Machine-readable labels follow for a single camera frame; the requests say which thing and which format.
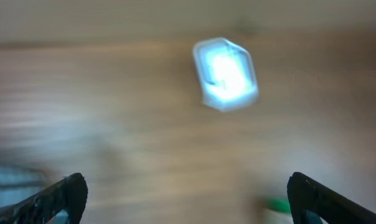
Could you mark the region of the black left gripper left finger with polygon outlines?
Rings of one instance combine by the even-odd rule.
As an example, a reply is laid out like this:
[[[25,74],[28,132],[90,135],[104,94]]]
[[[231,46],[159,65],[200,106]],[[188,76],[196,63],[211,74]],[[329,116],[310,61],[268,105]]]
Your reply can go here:
[[[65,223],[79,224],[85,211],[88,187],[81,173],[74,173],[13,205],[0,208],[0,224],[43,224],[62,211]]]

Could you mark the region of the green lid jar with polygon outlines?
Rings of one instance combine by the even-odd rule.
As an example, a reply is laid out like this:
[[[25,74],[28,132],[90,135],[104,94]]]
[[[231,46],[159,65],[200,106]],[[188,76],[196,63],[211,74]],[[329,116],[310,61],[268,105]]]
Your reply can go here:
[[[264,224],[293,224],[290,204],[287,198],[267,197],[263,200]]]

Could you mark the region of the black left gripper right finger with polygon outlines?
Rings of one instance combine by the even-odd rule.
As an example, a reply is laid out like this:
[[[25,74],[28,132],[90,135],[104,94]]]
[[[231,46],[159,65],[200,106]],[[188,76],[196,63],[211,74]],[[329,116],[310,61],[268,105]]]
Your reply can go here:
[[[376,223],[376,213],[300,172],[289,178],[287,193],[294,224]]]

